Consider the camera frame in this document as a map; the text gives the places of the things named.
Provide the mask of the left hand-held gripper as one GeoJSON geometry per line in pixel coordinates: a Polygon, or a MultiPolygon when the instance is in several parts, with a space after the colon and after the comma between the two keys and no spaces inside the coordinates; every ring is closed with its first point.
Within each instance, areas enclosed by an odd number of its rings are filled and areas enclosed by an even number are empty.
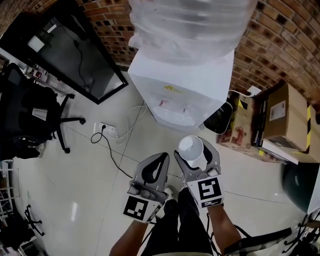
{"type": "Polygon", "coordinates": [[[122,213],[141,223],[150,223],[165,204],[165,183],[170,157],[167,152],[154,154],[136,167],[137,181],[131,180],[122,213]]]}

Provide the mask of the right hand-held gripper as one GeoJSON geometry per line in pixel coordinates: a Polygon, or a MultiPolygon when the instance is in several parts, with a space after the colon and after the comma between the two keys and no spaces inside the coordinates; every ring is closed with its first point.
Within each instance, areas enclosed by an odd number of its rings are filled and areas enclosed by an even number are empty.
{"type": "Polygon", "coordinates": [[[220,155],[215,147],[204,138],[200,137],[203,143],[203,154],[207,161],[206,173],[200,173],[199,167],[191,167],[184,160],[177,150],[173,155],[185,176],[196,176],[193,180],[186,180],[191,195],[200,209],[222,205],[224,201],[223,178],[220,172],[220,155]]]}

